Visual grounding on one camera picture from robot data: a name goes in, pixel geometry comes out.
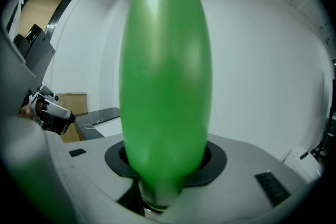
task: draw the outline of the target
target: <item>green tumbler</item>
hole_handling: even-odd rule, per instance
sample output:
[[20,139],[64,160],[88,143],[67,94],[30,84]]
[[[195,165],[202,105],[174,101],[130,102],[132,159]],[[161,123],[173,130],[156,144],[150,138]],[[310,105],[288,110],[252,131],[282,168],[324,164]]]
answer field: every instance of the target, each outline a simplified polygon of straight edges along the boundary
[[212,64],[201,0],[132,0],[120,60],[120,116],[143,198],[168,206],[203,158]]

